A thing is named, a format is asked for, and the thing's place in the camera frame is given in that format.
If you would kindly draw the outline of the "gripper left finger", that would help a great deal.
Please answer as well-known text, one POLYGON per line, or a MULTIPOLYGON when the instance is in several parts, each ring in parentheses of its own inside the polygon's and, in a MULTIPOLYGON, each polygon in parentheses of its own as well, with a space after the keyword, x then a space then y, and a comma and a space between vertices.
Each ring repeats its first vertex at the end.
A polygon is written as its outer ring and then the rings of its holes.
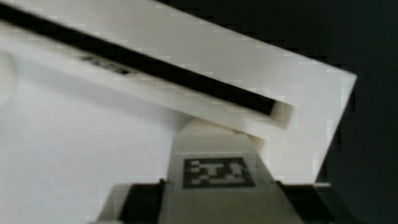
POLYGON ((164 180, 111 187, 93 224, 157 224, 164 180))

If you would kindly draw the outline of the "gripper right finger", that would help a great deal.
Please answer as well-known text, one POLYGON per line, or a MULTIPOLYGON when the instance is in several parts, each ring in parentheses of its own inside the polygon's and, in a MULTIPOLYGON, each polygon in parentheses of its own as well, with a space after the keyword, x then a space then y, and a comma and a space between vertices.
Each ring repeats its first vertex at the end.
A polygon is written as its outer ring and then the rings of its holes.
POLYGON ((284 184, 276 181, 282 193, 291 203, 303 224, 331 224, 335 221, 331 209, 331 187, 328 184, 284 184))

